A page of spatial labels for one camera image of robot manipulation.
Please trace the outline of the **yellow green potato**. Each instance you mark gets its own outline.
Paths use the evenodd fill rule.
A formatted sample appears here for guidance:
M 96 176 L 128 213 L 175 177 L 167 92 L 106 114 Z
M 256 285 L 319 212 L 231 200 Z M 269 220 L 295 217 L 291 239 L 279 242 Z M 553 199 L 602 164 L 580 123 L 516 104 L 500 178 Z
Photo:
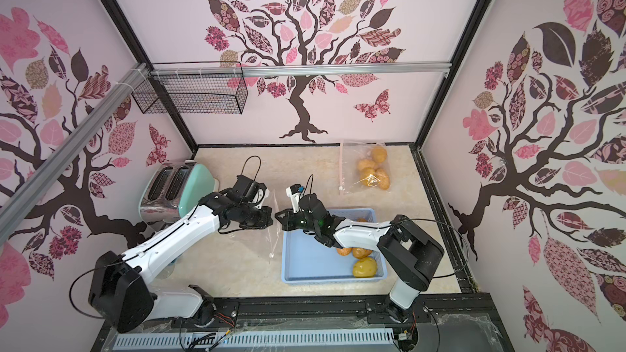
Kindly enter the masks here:
M 359 259 L 352 268 L 352 275 L 355 278 L 372 278 L 378 272 L 378 262 L 373 257 L 363 257 Z

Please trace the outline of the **light blue plastic basket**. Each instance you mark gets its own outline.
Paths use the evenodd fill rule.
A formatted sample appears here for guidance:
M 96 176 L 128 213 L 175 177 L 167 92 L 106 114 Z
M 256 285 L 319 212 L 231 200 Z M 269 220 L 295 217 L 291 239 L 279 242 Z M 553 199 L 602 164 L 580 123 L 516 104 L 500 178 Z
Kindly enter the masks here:
M 375 223 L 376 213 L 371 208 L 350 208 L 329 210 L 329 213 L 344 218 L 343 222 L 363 221 Z M 336 248 L 329 248 L 301 230 L 285 231 L 281 278 L 287 285 L 309 285 L 329 283 L 374 282 L 387 277 L 386 260 L 379 252 L 372 252 L 378 262 L 375 277 L 359 279 L 352 275 L 352 268 L 358 261 L 352 254 L 341 256 Z

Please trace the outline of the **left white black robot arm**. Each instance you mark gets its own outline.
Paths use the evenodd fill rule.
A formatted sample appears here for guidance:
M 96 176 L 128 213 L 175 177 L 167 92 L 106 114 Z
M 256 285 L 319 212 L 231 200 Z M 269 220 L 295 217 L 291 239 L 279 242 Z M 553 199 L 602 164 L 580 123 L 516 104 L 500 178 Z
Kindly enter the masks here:
M 109 251 L 89 271 L 92 276 L 87 301 L 120 333 L 146 321 L 188 319 L 196 326 L 209 325 L 216 313 L 212 296 L 197 285 L 158 288 L 153 281 L 198 241 L 226 234 L 232 223 L 241 231 L 272 226 L 272 209 L 265 205 L 267 187 L 243 174 L 233 187 L 211 192 L 179 221 L 123 254 Z

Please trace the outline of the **aluminium frame bar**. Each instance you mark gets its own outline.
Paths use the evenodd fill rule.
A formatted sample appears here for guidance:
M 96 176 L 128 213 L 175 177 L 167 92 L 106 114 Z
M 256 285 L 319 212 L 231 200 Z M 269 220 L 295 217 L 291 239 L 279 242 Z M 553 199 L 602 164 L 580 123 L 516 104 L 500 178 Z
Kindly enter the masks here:
M 1 241 L 4 243 L 16 228 L 26 219 L 37 202 L 45 196 L 50 187 L 62 176 L 73 159 L 86 147 L 96 131 L 104 125 L 108 117 L 119 107 L 126 97 L 147 79 L 149 70 L 145 63 L 138 63 L 112 87 L 94 111 L 89 114 L 63 141 L 31 179 L 13 195 L 1 209 Z
M 358 65 L 285 65 L 250 67 L 235 65 L 233 67 L 156 68 L 154 71 L 151 71 L 151 75 L 161 78 L 164 78 L 165 76 L 174 76 L 177 78 L 184 75 L 198 75 L 200 77 L 225 75 L 240 76 L 243 78 L 256 78 L 265 76 L 312 76 L 366 73 L 448 73 L 451 67 L 451 63 L 441 61 Z

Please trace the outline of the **white vent strip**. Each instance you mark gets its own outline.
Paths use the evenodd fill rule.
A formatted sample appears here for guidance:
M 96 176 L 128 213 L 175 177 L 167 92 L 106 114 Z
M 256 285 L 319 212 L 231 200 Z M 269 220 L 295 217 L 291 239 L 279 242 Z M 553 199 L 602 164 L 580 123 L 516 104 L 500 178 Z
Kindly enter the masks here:
M 395 346 L 390 329 L 319 329 L 122 334 L 105 351 L 278 351 L 291 347 Z

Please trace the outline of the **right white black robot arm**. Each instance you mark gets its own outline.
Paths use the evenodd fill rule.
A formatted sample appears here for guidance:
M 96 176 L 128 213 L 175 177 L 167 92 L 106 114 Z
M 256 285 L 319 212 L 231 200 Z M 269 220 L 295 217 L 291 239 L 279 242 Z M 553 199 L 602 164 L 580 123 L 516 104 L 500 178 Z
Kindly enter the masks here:
M 328 248 L 368 249 L 385 259 L 397 275 L 382 304 L 391 322 L 402 324 L 412 319 L 413 304 L 427 291 L 445 255 L 443 246 L 419 222 L 398 214 L 391 221 L 360 222 L 356 208 L 327 209 L 317 195 L 290 196 L 292 206 L 275 214 L 283 231 L 303 231 Z

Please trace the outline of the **clear zipper bag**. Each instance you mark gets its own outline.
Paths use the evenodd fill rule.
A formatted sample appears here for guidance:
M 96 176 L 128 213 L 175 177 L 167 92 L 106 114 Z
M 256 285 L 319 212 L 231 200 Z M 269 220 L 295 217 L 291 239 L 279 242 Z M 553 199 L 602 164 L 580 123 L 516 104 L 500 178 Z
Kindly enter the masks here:
M 342 194 L 369 188 L 391 188 L 389 153 L 384 143 L 344 141 L 339 146 L 339 186 Z
M 231 226 L 223 228 L 220 234 L 230 241 L 242 244 L 265 262 L 274 262 L 280 255 L 283 236 L 280 223 L 274 218 L 277 205 L 275 192 L 267 192 L 262 206 L 269 208 L 269 224 L 264 229 L 244 229 L 243 227 L 234 227 L 235 223 L 232 223 Z

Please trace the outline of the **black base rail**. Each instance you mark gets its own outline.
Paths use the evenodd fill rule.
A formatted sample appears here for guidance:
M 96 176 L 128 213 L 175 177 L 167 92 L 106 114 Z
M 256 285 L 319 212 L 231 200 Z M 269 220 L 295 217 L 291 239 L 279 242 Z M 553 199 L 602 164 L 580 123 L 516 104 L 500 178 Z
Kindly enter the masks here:
M 512 351 L 492 298 L 487 293 L 422 294 L 413 304 L 412 319 L 391 322 L 382 312 L 385 295 L 286 298 L 218 298 L 212 322 L 196 326 L 189 320 L 149 321 L 119 333 L 104 325 L 93 351 L 105 351 L 122 334 L 167 332 L 231 332 L 319 329 L 390 329 L 395 346 L 291 347 L 278 351 Z

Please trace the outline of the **aluminium frame bar left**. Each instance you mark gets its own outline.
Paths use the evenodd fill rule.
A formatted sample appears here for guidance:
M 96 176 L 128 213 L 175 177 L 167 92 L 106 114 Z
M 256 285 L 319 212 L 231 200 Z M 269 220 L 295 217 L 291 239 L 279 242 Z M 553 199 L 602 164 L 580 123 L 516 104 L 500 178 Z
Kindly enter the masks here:
M 89 114 L 63 141 L 31 179 L 13 195 L 1 209 L 1 241 L 4 243 L 16 228 L 26 219 L 37 202 L 45 196 L 50 187 L 62 176 L 73 159 L 86 147 L 96 131 L 104 125 L 108 117 L 119 107 L 126 97 L 147 79 L 149 70 L 145 63 L 138 63 L 112 87 L 94 111 Z

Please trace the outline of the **orange potato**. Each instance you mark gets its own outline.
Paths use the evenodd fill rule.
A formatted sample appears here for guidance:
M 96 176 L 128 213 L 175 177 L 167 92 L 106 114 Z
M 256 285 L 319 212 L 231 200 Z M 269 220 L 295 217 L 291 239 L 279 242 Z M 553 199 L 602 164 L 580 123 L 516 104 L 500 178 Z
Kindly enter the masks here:
M 369 249 L 363 249 L 363 248 L 353 248 L 351 251 L 351 254 L 353 255 L 354 258 L 357 259 L 362 259 L 365 257 L 368 257 L 373 251 L 369 250 Z
M 371 158 L 377 164 L 382 164 L 387 160 L 388 153 L 383 146 L 376 145 L 371 150 Z
M 377 169 L 375 175 L 378 179 L 378 187 L 384 191 L 388 190 L 391 186 L 391 179 L 388 173 L 384 169 Z
M 356 167 L 358 171 L 363 171 L 364 169 L 376 169 L 378 167 L 378 163 L 371 159 L 360 159 Z
M 376 187 L 379 183 L 376 170 L 372 167 L 366 167 L 360 171 L 360 183 L 366 187 Z
M 341 256 L 347 256 L 351 254 L 351 251 L 352 251 L 352 248 L 337 249 L 337 253 L 340 254 Z

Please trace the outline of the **aluminium frame bar back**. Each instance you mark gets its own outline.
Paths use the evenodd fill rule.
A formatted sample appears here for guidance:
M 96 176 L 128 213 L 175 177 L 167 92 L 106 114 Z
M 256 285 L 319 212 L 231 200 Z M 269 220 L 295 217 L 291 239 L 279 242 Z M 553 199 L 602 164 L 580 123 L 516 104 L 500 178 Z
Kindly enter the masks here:
M 198 75 L 200 77 L 225 75 L 240 76 L 243 78 L 256 78 L 265 76 L 312 76 L 366 73 L 448 73 L 451 67 L 451 63 L 441 61 L 358 65 L 285 65 L 250 67 L 235 65 L 233 67 L 156 68 L 154 71 L 151 71 L 151 75 L 161 78 L 164 78 L 165 76 L 174 76 L 177 78 L 184 75 Z

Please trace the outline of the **mint green toaster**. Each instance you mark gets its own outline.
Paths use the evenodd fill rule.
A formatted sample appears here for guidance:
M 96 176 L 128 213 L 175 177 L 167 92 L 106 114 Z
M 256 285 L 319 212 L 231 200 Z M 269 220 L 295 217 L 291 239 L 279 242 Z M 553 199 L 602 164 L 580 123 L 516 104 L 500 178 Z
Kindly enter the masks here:
M 202 197 L 217 192 L 219 185 L 218 179 L 202 163 L 166 162 L 143 191 L 140 218 L 148 225 L 175 223 L 191 212 Z

